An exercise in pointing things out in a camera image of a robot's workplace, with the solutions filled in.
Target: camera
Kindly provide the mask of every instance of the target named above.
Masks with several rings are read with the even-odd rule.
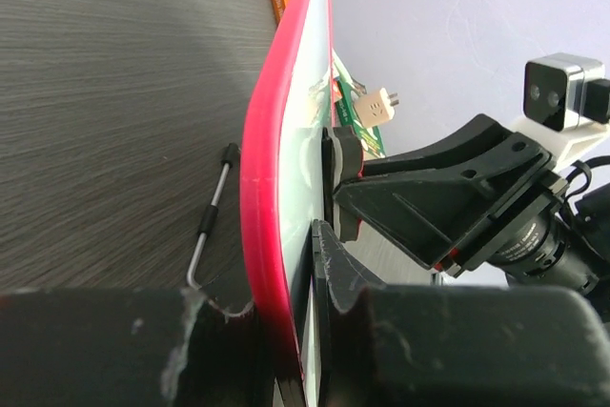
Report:
[[[610,80],[603,64],[588,57],[556,53],[525,65],[523,112],[553,131],[610,121]]]

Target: dark wood surface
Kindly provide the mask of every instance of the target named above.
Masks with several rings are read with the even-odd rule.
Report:
[[[184,285],[274,32],[270,0],[2,0],[0,289]],[[249,293],[237,178],[212,295]]]

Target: green box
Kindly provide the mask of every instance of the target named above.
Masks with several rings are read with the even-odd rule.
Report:
[[[336,115],[341,126],[352,126],[354,132],[362,143],[365,159],[375,159],[385,157],[385,149],[379,128],[363,128],[354,111],[352,101],[366,93],[362,85],[350,85],[346,80],[339,77],[336,79],[341,98],[335,102]]]

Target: black rubber grip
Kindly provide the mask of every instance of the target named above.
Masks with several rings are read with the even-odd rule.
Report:
[[[216,217],[218,216],[218,207],[212,204],[208,204],[206,211],[203,213],[203,217],[201,218],[201,222],[199,223],[199,233],[210,235],[212,232],[212,228],[214,227],[214,223],[216,222]]]
[[[222,154],[222,159],[220,163],[224,166],[225,164],[229,164],[229,167],[234,166],[239,163],[239,147],[235,143],[230,143],[225,148],[224,153]]]

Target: screw hole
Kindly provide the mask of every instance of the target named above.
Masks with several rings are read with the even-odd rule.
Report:
[[[523,150],[525,150],[525,142],[517,142],[513,144],[514,152],[521,152]]]
[[[477,176],[477,171],[468,169],[467,171],[462,172],[461,176],[463,176],[464,178],[474,178],[475,176]]]

